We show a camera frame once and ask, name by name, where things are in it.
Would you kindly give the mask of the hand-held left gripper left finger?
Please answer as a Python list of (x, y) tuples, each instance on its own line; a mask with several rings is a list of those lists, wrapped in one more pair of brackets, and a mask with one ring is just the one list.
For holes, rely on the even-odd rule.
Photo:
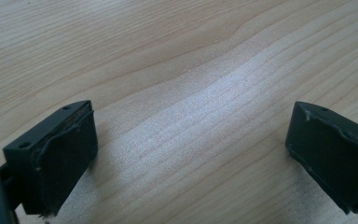
[(56, 215), (98, 152), (90, 100), (66, 105), (4, 147), (28, 215)]

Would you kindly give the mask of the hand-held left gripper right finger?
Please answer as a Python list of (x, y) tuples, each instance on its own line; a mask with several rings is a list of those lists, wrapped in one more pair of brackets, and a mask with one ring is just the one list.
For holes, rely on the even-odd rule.
[(358, 214), (358, 123), (295, 102), (285, 146), (344, 213)]

